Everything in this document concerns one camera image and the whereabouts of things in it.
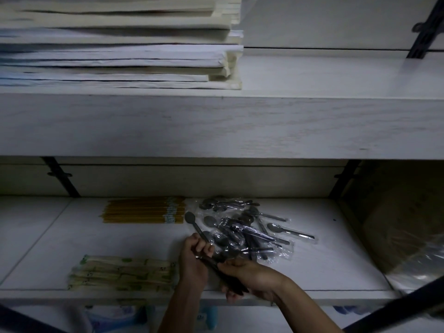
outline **human hand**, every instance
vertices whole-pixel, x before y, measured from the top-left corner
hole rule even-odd
[[[243,258],[228,259],[225,263],[219,263],[218,268],[223,273],[238,278],[256,297],[270,302],[276,302],[276,289],[288,280],[285,275],[268,266]],[[228,290],[226,285],[222,286],[222,292],[226,293],[226,299],[229,303],[234,303],[242,298]]]
[[[197,233],[194,233],[185,239],[180,252],[179,283],[185,282],[190,287],[203,291],[208,283],[208,269],[199,259],[196,259],[196,253],[200,252],[211,257],[214,254],[214,246],[206,243]]]

